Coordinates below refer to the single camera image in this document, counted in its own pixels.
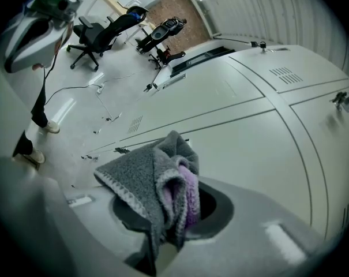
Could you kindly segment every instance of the panel seam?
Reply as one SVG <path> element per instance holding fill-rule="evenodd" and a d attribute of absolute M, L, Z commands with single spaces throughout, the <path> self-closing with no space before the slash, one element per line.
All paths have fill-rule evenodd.
<path fill-rule="evenodd" d="M 235 69 L 238 73 L 240 73 L 241 75 L 243 75 L 243 77 L 244 78 L 246 78 L 247 80 L 248 80 L 248 82 L 249 83 L 251 83 L 251 85 L 253 86 L 253 87 L 255 87 L 257 90 L 258 90 L 258 92 L 260 92 L 261 93 L 261 95 L 263 96 L 263 97 L 265 97 L 265 95 L 263 94 L 263 92 L 255 85 L 255 84 L 253 84 L 251 81 L 250 81 L 250 79 L 248 79 L 244 74 L 242 74 L 237 68 L 235 68 L 235 67 L 233 67 L 229 62 L 226 62 L 227 64 L 229 64 L 233 69 Z"/>
<path fill-rule="evenodd" d="M 345 50 L 345 57 L 343 58 L 342 71 L 345 68 L 347 49 L 348 49 L 348 34 L 346 33 L 346 50 Z"/>
<path fill-rule="evenodd" d="M 328 218 L 329 218 L 329 201 L 328 201 L 328 188 L 327 188 L 327 181 L 325 179 L 325 173 L 324 173 L 324 169 L 323 169 L 323 165 L 322 165 L 322 161 L 320 160 L 320 156 L 318 154 L 318 151 L 317 151 L 317 148 L 315 146 L 315 143 L 312 139 L 312 137 L 310 136 L 310 133 L 307 131 L 304 123 L 301 121 L 300 117 L 298 116 L 298 114 L 295 112 L 295 110 L 291 107 L 292 111 L 295 113 L 295 115 L 297 116 L 297 118 L 299 119 L 300 123 L 302 124 L 303 128 L 305 129 L 307 135 L 309 136 L 309 139 L 310 141 L 312 142 L 313 144 L 313 147 L 314 147 L 314 150 L 315 150 L 315 153 L 317 154 L 317 157 L 318 157 L 318 161 L 319 161 L 319 164 L 320 164 L 320 168 L 322 169 L 322 174 L 323 174 L 323 179 L 324 179 L 324 187 L 325 187 L 325 199 L 327 201 L 327 221 L 325 223 L 325 233 L 324 233 L 324 239 L 326 239 L 327 237 L 327 231 L 328 231 Z"/>
<path fill-rule="evenodd" d="M 310 200 L 310 226 L 312 225 L 313 223 L 313 201 L 312 201 L 312 190 L 310 188 L 310 181 L 309 181 L 309 175 L 307 174 L 307 169 L 306 169 L 306 165 L 305 165 L 305 161 L 303 159 L 303 156 L 302 156 L 302 153 L 301 153 L 301 150 L 300 150 L 300 147 L 290 129 L 290 127 L 287 125 L 286 121 L 284 120 L 284 118 L 282 117 L 282 115 L 279 113 L 278 109 L 276 108 L 276 112 L 278 113 L 279 117 L 282 119 L 284 125 L 286 126 L 286 128 L 288 129 L 288 132 L 290 133 L 296 147 L 297 147 L 297 151 L 299 152 L 299 155 L 300 155 L 300 158 L 301 158 L 301 162 L 302 162 L 302 166 L 303 166 L 303 169 L 305 171 L 305 176 L 306 176 L 306 181 L 307 181 L 307 188 L 309 190 L 309 200 Z"/>
<path fill-rule="evenodd" d="M 263 77 L 261 77 L 261 76 L 260 76 L 258 73 L 256 73 L 254 70 L 251 70 L 248 66 L 245 66 L 242 62 L 237 61 L 237 60 L 234 59 L 233 57 L 229 57 L 229 58 L 233 59 L 235 62 L 238 62 L 240 65 L 244 66 L 245 68 L 249 69 L 249 70 L 250 70 L 251 72 L 253 72 L 255 75 L 258 75 L 259 78 L 261 78 L 265 83 L 267 83 L 271 88 L 273 88 L 273 90 L 274 90 L 275 92 L 277 92 L 277 90 L 273 87 L 272 84 L 270 84 L 269 82 L 267 82 L 266 79 L 264 79 Z"/>
<path fill-rule="evenodd" d="M 276 109 L 275 109 L 275 108 L 272 108 L 272 109 L 269 109 L 269 110 L 265 110 L 265 111 L 263 111 L 263 112 L 258 112 L 258 113 L 251 114 L 251 115 L 247 115 L 247 116 L 243 116 L 243 117 L 240 117 L 240 118 L 230 119 L 230 120 L 227 120 L 227 121 L 224 121 L 224 122 L 220 122 L 220 123 L 217 123 L 217 124 L 212 124 L 212 125 L 209 125 L 209 126 L 204 126 L 204 127 L 197 128 L 197 129 L 193 129 L 193 130 L 188 130 L 188 131 L 186 131 L 186 132 L 180 132 L 180 134 L 186 134 L 186 133 L 196 132 L 196 131 L 199 131 L 199 130 L 203 130 L 203 129 L 207 129 L 207 128 L 212 128 L 212 127 L 214 127 L 214 126 L 219 126 L 219 125 L 223 125 L 223 124 L 227 124 L 227 123 L 239 121 L 239 120 L 242 120 L 242 119 L 246 119 L 246 118 L 258 116 L 258 115 L 265 114 L 265 113 L 269 113 L 269 112 L 273 112 L 273 111 L 276 111 Z M 153 140 L 144 141 L 144 142 L 142 142 L 142 143 L 137 143 L 137 144 L 133 144 L 133 145 L 125 145 L 125 146 L 123 146 L 123 147 L 124 147 L 124 148 L 133 147 L 134 145 L 140 145 L 140 144 L 150 143 L 151 141 L 157 141 L 157 140 L 160 140 L 160 139 L 162 139 L 162 138 L 163 138 L 163 137 L 159 137 L 159 138 L 155 138 L 155 139 L 153 139 Z"/>
<path fill-rule="evenodd" d="M 315 96 L 315 97 L 310 98 L 310 99 L 304 99 L 304 100 L 301 100 L 300 102 L 297 102 L 297 103 L 291 103 L 291 104 L 288 104 L 288 105 L 289 105 L 289 106 L 294 106 L 295 104 L 301 104 L 301 103 L 307 102 L 307 101 L 309 101 L 309 100 L 313 100 L 313 99 L 320 98 L 320 97 L 322 97 L 322 96 L 330 95 L 331 93 L 334 93 L 334 92 L 337 92 L 337 91 L 341 91 L 341 90 L 344 90 L 344 89 L 347 89 L 347 88 L 349 88 L 349 86 L 344 87 L 344 88 L 340 88 L 340 89 L 336 89 L 336 90 L 334 90 L 334 91 L 327 92 L 327 93 L 325 93 L 325 94 L 323 94 L 323 95 L 318 95 L 318 96 Z"/>
<path fill-rule="evenodd" d="M 309 85 L 309 86 L 298 87 L 298 88 L 294 88 L 294 89 L 290 89 L 290 90 L 286 90 L 286 91 L 281 91 L 281 92 L 278 92 L 278 93 L 282 95 L 282 94 L 284 94 L 286 92 L 290 92 L 290 91 L 296 91 L 296 90 L 299 90 L 299 89 L 304 89 L 304 88 L 318 86 L 318 85 L 324 85 L 324 84 L 327 84 L 327 83 L 333 83 L 333 82 L 338 82 L 338 81 L 343 81 L 343 80 L 349 80 L 349 79 L 348 78 L 342 78 L 342 79 L 337 79 L 337 80 L 331 80 L 331 81 L 327 81 L 327 82 L 324 82 L 324 83 L 317 83 L 317 84 L 313 84 L 313 85 Z"/>
<path fill-rule="evenodd" d="M 140 136 L 141 134 L 148 133 L 148 132 L 151 132 L 151 131 L 153 131 L 153 130 L 160 129 L 160 128 L 163 128 L 163 127 L 166 127 L 166 126 L 169 126 L 169 125 L 173 125 L 173 124 L 176 124 L 176 123 L 179 123 L 179 122 L 182 122 L 182 121 L 186 121 L 186 120 L 188 120 L 188 119 L 192 119 L 192 118 L 199 117 L 199 116 L 202 116 L 202 115 L 206 115 L 206 114 L 209 114 L 209 113 L 217 112 L 217 111 L 223 110 L 223 109 L 225 109 L 225 108 L 230 108 L 230 107 L 233 107 L 233 106 L 237 106 L 237 105 L 239 105 L 239 104 L 244 104 L 244 103 L 252 102 L 252 101 L 254 101 L 254 100 L 263 99 L 263 98 L 264 98 L 263 96 L 260 96 L 259 98 L 246 100 L 246 101 L 244 101 L 244 102 L 240 102 L 240 103 L 237 103 L 237 104 L 231 104 L 231 105 L 229 105 L 229 106 L 222 107 L 222 108 L 217 108 L 217 109 L 215 109 L 215 110 L 212 110 L 212 111 L 209 111 L 209 112 L 206 112 L 206 113 L 202 113 L 202 114 L 199 114 L 199 115 L 191 116 L 191 117 L 188 117 L 188 118 L 185 118 L 185 119 L 182 119 L 182 120 L 175 121 L 175 122 L 173 122 L 173 123 L 165 124 L 165 125 L 163 125 L 163 126 L 160 126 L 160 127 L 154 128 L 154 129 L 147 130 L 146 132 L 142 132 L 142 133 L 136 134 L 135 136 L 130 136 L 130 137 L 123 138 L 123 139 L 120 140 L 120 141 L 124 141 L 124 140 L 127 140 L 127 139 L 131 139 L 132 137 Z"/>

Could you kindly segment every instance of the person's leg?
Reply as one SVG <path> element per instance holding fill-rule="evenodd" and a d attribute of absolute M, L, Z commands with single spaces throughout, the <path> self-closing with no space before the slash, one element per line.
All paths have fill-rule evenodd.
<path fill-rule="evenodd" d="M 45 93 L 45 82 L 43 83 L 41 93 L 37 98 L 37 101 L 31 111 L 32 120 L 35 124 L 40 126 L 41 128 L 45 128 L 47 126 L 47 117 L 44 113 L 44 105 L 46 102 L 46 93 Z"/>
<path fill-rule="evenodd" d="M 144 48 L 152 40 L 151 34 L 147 35 L 143 40 L 136 40 L 138 48 Z"/>
<path fill-rule="evenodd" d="M 25 132 L 22 133 L 17 146 L 15 147 L 13 156 L 17 154 L 30 155 L 33 150 L 33 145 L 30 140 L 25 136 Z"/>
<path fill-rule="evenodd" d="M 17 154 L 21 154 L 26 156 L 28 159 L 38 163 L 42 164 L 46 161 L 45 156 L 42 154 L 41 151 L 34 149 L 32 142 L 27 139 L 25 136 L 25 132 L 22 133 L 17 146 L 15 147 L 13 157 Z"/>
<path fill-rule="evenodd" d="M 59 125 L 54 121 L 49 121 L 44 112 L 46 103 L 45 82 L 43 83 L 41 93 L 32 109 L 32 120 L 35 124 L 51 133 L 58 133 L 60 131 Z"/>
<path fill-rule="evenodd" d="M 167 33 L 166 35 L 164 35 L 161 39 L 159 40 L 152 40 L 150 41 L 148 44 L 146 44 L 141 52 L 142 53 L 147 53 L 149 52 L 150 50 L 152 50 L 156 45 L 158 45 L 159 43 L 163 42 L 165 39 L 167 39 L 169 37 L 169 34 Z"/>

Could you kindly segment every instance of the office chair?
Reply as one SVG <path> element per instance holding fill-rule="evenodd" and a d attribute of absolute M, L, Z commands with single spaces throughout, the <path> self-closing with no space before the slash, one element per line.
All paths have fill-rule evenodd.
<path fill-rule="evenodd" d="M 74 69 L 76 62 L 85 54 L 88 54 L 96 64 L 94 71 L 97 71 L 99 64 L 92 53 L 99 53 L 100 57 L 102 57 L 105 51 L 111 49 L 112 44 L 110 44 L 110 42 L 113 38 L 119 36 L 120 32 L 144 21 L 147 12 L 148 11 L 142 7 L 132 6 L 127 10 L 126 14 L 120 16 L 116 21 L 113 21 L 112 18 L 108 16 L 107 18 L 110 24 L 106 29 L 99 23 L 91 24 L 85 17 L 79 17 L 82 24 L 74 26 L 73 32 L 80 38 L 79 43 L 84 44 L 84 46 L 68 45 L 66 51 L 69 52 L 71 48 L 74 48 L 82 50 L 83 52 L 70 65 L 70 68 Z"/>

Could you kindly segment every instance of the gray towel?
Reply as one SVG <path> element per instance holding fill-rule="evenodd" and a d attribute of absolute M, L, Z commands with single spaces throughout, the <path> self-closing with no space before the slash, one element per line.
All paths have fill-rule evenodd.
<path fill-rule="evenodd" d="M 97 179 L 151 222 L 155 257 L 167 232 L 174 235 L 178 249 L 183 246 L 187 198 L 186 181 L 178 171 L 180 164 L 198 174 L 197 154 L 179 133 L 172 131 L 166 138 L 135 149 L 94 172 Z M 164 187 L 172 192 L 172 204 L 166 200 Z"/>

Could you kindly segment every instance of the tiled floor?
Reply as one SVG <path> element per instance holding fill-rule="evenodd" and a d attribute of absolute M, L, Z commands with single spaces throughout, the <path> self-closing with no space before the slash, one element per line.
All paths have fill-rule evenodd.
<path fill-rule="evenodd" d="M 187 24 L 179 34 L 163 42 L 173 54 L 210 40 L 205 25 L 190 0 L 161 0 L 148 13 L 149 21 L 155 25 L 174 16 L 187 19 Z"/>
<path fill-rule="evenodd" d="M 47 79 L 46 98 L 49 99 L 55 91 L 63 87 L 107 81 L 99 97 L 113 117 L 118 115 L 144 94 L 146 85 L 157 75 L 155 66 L 148 62 L 147 56 L 139 55 L 135 51 L 133 39 L 132 43 L 123 43 L 126 37 L 124 32 L 112 50 L 105 52 L 102 58 L 95 55 L 100 64 L 97 72 L 93 71 L 95 64 L 88 56 L 82 58 L 74 70 L 71 70 L 69 66 L 80 51 L 72 49 L 67 53 L 65 45 L 58 54 L 55 69 Z M 70 44 L 78 44 L 78 38 L 74 34 Z M 40 166 L 39 173 L 55 178 L 63 189 L 71 188 L 72 185 L 84 187 L 86 178 L 81 182 L 78 179 L 85 164 L 91 161 L 83 160 L 81 156 L 91 149 L 95 136 L 93 131 L 106 126 L 106 118 L 110 117 L 96 96 L 97 89 L 96 86 L 67 89 L 52 97 L 45 106 L 45 113 L 49 119 L 59 123 L 60 133 L 46 134 L 33 122 L 27 130 L 27 136 L 33 141 L 34 147 L 46 156 L 46 162 Z"/>

